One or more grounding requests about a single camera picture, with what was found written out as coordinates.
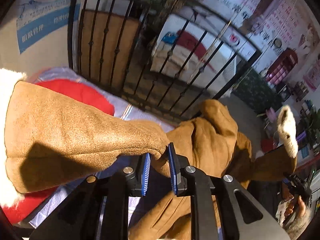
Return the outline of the right hand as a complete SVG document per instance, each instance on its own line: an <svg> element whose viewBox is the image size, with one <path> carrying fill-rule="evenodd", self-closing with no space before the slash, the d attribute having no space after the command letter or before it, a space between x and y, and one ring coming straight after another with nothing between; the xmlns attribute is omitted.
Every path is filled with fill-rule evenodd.
<svg viewBox="0 0 320 240"><path fill-rule="evenodd" d="M297 211L297 217L304 217L306 214L306 204L302 200L301 196L295 197L294 200L290 202L290 204L284 212L285 218L294 213L295 211Z"/></svg>

